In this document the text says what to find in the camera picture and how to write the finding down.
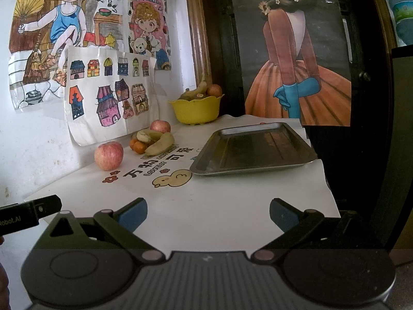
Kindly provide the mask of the yellow-green banana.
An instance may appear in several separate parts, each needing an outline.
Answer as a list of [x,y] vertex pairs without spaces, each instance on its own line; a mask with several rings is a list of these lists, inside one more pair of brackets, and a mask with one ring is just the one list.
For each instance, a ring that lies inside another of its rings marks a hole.
[[151,146],[145,150],[147,156],[155,156],[169,150],[174,145],[174,136],[170,132],[162,134],[162,136]]
[[143,142],[143,143],[153,143],[158,141],[163,135],[160,131],[155,131],[152,129],[142,129],[133,133],[132,138]]

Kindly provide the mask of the houses drawing paper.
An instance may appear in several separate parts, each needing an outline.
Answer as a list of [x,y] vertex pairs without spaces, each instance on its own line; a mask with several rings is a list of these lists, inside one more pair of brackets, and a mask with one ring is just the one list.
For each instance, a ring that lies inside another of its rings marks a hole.
[[79,146],[110,141],[160,116],[155,58],[98,47],[71,47],[64,110]]

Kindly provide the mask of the boy with fan drawing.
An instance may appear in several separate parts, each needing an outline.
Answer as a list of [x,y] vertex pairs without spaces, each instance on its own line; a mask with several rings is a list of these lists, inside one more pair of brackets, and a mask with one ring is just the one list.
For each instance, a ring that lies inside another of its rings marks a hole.
[[16,0],[9,50],[15,109],[64,95],[67,79],[96,65],[67,61],[71,47],[122,50],[123,0]]

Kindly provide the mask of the orange tangerine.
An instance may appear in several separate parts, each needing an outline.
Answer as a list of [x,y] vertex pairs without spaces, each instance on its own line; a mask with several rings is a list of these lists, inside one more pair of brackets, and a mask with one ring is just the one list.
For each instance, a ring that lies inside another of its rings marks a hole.
[[141,141],[137,141],[134,143],[132,149],[135,153],[142,155],[146,152],[147,145]]
[[137,143],[137,141],[138,140],[136,138],[133,138],[133,139],[130,140],[129,146],[132,150],[134,149],[134,145],[135,145],[135,143]]

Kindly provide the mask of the girl in orange dress poster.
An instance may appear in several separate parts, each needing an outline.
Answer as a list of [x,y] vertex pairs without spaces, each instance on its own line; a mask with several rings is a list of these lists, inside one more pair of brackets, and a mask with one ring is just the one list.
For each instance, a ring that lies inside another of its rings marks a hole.
[[232,7],[245,112],[349,126],[349,44],[338,0],[232,0]]

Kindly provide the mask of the girl with teddy drawing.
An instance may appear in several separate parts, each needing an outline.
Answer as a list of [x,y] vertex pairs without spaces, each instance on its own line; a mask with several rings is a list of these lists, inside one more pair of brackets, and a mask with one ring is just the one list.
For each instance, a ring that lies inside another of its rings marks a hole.
[[130,52],[156,59],[157,70],[171,70],[165,0],[128,0]]

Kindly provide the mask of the large red apple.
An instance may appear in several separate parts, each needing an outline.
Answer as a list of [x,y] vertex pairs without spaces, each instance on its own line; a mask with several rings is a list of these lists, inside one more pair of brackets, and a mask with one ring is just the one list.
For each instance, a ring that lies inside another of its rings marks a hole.
[[124,150],[120,143],[103,143],[94,152],[95,164],[104,171],[117,169],[123,161]]

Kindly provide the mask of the yellow fruit bowl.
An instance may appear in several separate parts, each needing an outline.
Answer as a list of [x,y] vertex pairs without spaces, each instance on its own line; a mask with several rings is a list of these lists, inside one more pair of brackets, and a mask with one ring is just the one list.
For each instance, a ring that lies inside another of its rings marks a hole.
[[200,125],[215,121],[220,111],[222,97],[209,96],[202,99],[169,101],[176,119],[187,125]]

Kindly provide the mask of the brown wooden frame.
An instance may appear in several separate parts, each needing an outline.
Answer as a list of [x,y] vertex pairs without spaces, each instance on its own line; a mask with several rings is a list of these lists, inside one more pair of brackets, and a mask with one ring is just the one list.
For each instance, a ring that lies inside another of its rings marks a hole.
[[197,83],[200,83],[202,81],[202,77],[204,77],[207,83],[212,83],[211,63],[203,3],[202,0],[186,0],[186,2],[188,8],[195,80]]

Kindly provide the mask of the metal tray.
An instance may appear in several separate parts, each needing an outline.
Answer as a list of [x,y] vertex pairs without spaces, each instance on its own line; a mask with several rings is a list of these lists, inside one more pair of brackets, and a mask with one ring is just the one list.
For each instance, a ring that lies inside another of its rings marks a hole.
[[315,150],[290,125],[274,122],[214,132],[190,170],[199,176],[264,172],[317,159]]

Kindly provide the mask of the red fruit in bowl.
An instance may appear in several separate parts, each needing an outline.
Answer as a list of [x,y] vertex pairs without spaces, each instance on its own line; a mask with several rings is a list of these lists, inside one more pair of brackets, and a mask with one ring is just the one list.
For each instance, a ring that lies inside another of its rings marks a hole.
[[206,90],[208,96],[221,97],[223,95],[222,88],[218,84],[210,84]]

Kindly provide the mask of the banana in bowl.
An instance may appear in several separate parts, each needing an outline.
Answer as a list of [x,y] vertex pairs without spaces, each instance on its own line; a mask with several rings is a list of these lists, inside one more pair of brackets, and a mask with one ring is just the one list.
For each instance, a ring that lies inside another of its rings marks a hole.
[[207,93],[207,83],[204,78],[202,78],[200,84],[194,89],[189,90],[188,88],[186,91],[179,97],[179,99],[191,101],[194,99],[201,99]]

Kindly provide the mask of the small red apple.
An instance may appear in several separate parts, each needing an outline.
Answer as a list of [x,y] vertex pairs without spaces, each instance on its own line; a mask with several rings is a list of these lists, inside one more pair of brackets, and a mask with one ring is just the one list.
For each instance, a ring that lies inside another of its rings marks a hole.
[[171,131],[171,125],[165,120],[155,120],[151,123],[150,129],[161,133],[167,133]]

